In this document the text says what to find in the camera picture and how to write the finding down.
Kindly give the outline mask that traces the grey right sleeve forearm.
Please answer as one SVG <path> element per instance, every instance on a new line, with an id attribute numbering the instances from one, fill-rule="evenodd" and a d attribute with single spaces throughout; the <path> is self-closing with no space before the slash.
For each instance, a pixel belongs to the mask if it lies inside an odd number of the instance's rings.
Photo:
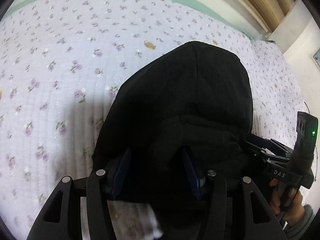
<path id="1" fill-rule="evenodd" d="M 288 240 L 299 240 L 312 222 L 312 207 L 309 204 L 304 205 L 303 207 L 305 211 L 303 218 L 293 226 L 287 224 L 287 227 L 284 229 L 285 235 Z"/>

